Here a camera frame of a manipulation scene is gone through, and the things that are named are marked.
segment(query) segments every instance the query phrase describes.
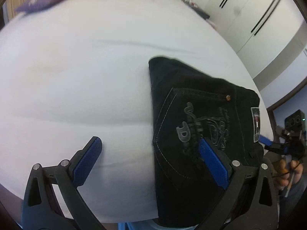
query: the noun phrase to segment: cabinet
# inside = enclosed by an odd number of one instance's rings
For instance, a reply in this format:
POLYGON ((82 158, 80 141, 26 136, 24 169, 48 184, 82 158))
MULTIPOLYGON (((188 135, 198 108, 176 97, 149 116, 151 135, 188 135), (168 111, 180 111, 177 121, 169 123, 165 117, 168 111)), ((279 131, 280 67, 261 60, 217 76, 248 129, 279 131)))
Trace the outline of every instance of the cabinet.
POLYGON ((209 0, 205 11, 252 78, 277 57, 304 21, 293 0, 209 0))

